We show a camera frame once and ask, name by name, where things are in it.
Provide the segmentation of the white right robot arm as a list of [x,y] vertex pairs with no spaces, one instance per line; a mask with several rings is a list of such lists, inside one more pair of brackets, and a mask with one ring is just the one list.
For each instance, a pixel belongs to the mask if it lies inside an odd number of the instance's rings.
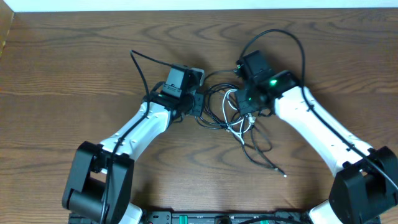
[[244,83],[236,94],[241,112],[269,109],[314,148],[333,174],[328,199],[308,212],[312,223],[369,223],[397,206],[392,150],[375,149],[348,131],[288,70],[234,72]]

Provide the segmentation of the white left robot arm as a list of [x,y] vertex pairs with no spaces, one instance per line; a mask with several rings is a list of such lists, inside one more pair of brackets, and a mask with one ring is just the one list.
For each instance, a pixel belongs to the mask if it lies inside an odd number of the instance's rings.
[[82,216],[80,223],[139,223],[143,211],[130,202],[134,163],[147,146],[181,115],[199,116],[200,93],[175,99],[153,93],[150,103],[119,131],[99,144],[88,141],[76,150],[62,206]]

